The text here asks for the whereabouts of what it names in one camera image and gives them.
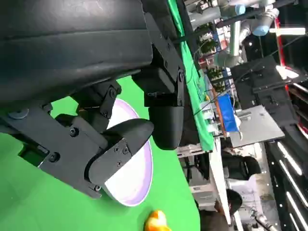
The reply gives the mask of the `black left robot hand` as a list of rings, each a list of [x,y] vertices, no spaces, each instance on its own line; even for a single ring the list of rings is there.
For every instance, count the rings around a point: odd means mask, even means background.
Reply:
[[[0,130],[21,156],[98,199],[153,137],[181,140],[185,68],[165,0],[3,0]]]

